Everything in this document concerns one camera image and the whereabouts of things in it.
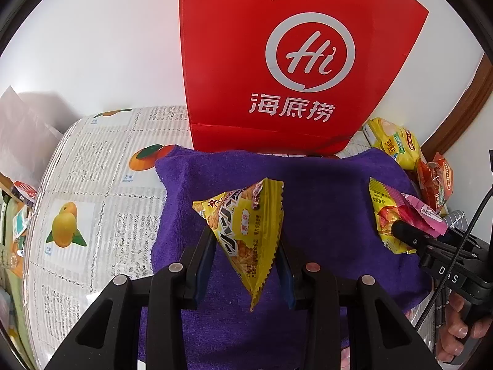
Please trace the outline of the person right hand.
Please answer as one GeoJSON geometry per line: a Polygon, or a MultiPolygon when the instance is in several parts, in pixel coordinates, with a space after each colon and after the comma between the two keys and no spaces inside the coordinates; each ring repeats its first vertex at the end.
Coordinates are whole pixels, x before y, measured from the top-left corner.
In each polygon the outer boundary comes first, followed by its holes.
{"type": "Polygon", "coordinates": [[[449,303],[445,308],[445,324],[439,329],[439,340],[436,344],[436,359],[449,363],[455,357],[462,354],[464,344],[461,342],[467,335],[471,338],[479,339],[486,335],[492,319],[486,317],[476,322],[469,328],[461,318],[461,310],[466,300],[455,292],[449,297],[449,303]]]}

